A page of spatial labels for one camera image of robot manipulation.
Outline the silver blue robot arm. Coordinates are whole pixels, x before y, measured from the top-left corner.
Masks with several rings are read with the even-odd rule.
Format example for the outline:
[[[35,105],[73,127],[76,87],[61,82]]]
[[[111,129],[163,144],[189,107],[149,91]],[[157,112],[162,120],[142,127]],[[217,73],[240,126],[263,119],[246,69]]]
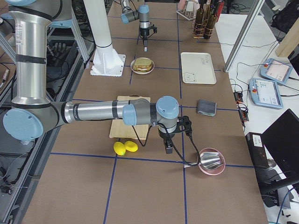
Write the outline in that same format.
[[[15,21],[17,94],[4,115],[5,130],[28,143],[58,126],[75,121],[121,119],[128,126],[158,126],[165,150],[172,153],[178,128],[178,102],[171,96],[151,103],[146,99],[74,104],[46,97],[47,28],[53,22],[72,25],[69,0],[10,0]]]

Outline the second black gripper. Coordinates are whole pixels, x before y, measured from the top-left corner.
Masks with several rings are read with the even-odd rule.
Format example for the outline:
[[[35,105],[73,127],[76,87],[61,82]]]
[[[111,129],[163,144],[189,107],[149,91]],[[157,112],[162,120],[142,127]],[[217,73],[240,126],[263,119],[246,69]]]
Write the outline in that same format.
[[[148,37],[150,35],[150,28],[139,28],[139,36],[143,42],[144,52],[148,51]]]

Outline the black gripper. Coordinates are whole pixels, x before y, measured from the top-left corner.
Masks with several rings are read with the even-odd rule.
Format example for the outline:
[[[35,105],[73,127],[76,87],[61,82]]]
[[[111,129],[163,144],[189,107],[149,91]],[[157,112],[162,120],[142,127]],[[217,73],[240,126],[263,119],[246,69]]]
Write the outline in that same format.
[[[163,139],[164,141],[164,147],[165,147],[165,152],[166,154],[171,154],[173,151],[173,143],[172,143],[172,138],[175,136],[175,134],[167,134],[163,133],[161,131],[158,131],[159,136]]]

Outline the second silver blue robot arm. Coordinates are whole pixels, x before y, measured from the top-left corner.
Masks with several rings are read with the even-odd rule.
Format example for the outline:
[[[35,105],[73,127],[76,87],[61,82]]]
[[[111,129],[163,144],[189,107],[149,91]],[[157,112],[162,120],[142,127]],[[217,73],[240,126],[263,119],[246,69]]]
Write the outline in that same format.
[[[148,38],[150,37],[150,30],[156,32],[157,28],[152,26],[149,21],[149,6],[140,5],[138,9],[133,10],[130,7],[129,0],[120,0],[120,5],[122,8],[121,20],[124,24],[130,22],[139,21],[139,36],[143,42],[144,52],[148,51]]]

